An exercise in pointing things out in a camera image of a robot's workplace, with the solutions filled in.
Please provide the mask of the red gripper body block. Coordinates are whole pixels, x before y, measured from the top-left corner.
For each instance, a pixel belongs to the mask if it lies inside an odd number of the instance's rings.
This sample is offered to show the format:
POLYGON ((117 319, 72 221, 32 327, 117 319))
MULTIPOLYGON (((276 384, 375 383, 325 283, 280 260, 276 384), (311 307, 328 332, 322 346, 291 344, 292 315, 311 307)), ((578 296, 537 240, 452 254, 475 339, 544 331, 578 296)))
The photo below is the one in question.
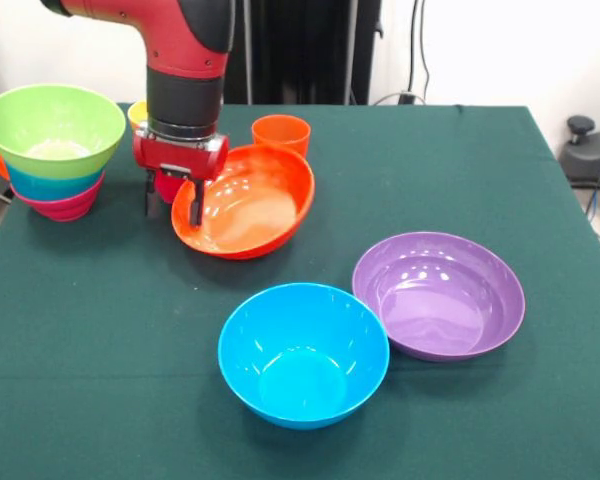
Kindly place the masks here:
POLYGON ((147 170, 165 170, 190 180, 214 180, 222 171, 229 152, 229 139, 214 134, 201 141, 174 141, 151 132, 135 130, 133 154, 147 170))

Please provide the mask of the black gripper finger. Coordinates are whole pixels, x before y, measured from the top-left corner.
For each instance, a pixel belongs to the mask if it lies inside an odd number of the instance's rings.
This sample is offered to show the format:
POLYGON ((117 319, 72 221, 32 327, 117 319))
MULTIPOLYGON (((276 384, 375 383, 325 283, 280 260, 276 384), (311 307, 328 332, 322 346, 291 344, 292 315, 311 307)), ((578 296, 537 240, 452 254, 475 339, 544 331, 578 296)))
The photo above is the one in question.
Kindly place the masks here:
POLYGON ((155 189, 155 172, 147 170, 145 181, 145 215, 147 217, 158 216, 158 192, 155 189))
POLYGON ((199 227, 202 223, 204 211, 205 181, 193 179, 191 183, 194 186, 194 198, 190 204, 189 223, 192 227, 199 227))

